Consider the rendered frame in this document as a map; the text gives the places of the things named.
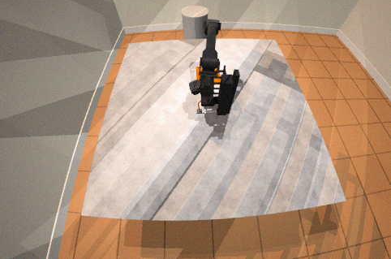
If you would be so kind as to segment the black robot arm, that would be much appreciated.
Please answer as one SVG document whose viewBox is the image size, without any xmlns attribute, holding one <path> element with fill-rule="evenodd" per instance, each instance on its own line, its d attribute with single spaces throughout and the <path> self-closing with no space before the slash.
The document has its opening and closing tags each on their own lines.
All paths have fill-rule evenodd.
<svg viewBox="0 0 391 259">
<path fill-rule="evenodd" d="M 214 94 L 214 77 L 218 77 L 220 61 L 217 58 L 216 37 L 218 31 L 221 30 L 221 23 L 218 19 L 206 19 L 203 22 L 204 34 L 206 35 L 206 49 L 203 51 L 202 58 L 200 58 L 200 71 L 198 80 L 193 80 L 189 83 L 191 94 L 201 94 L 209 97 Z M 217 73 L 215 70 L 217 69 Z"/>
</svg>

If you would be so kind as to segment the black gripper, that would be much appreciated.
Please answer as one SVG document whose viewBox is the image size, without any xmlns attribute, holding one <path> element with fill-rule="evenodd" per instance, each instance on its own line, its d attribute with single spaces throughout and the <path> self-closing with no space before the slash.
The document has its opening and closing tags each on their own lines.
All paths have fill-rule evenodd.
<svg viewBox="0 0 391 259">
<path fill-rule="evenodd" d="M 201 95 L 201 105 L 202 106 L 215 106 L 214 96 L 205 97 Z"/>
</svg>

